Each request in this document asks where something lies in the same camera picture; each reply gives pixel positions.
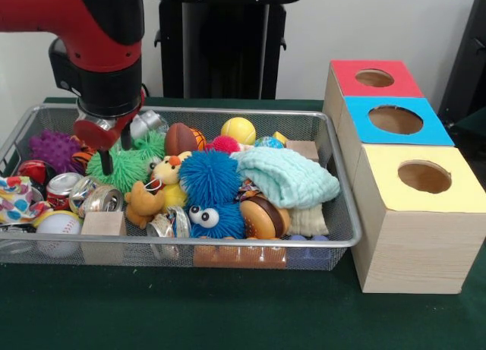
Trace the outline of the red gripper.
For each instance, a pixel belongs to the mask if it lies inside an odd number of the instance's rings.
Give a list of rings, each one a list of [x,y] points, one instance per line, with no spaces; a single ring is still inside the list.
[[[138,106],[127,114],[116,117],[100,117],[84,111],[77,103],[78,117],[74,123],[74,134],[89,147],[98,150],[104,175],[113,173],[109,150],[118,140],[124,150],[131,149],[131,123],[145,102],[145,92],[140,92]]]

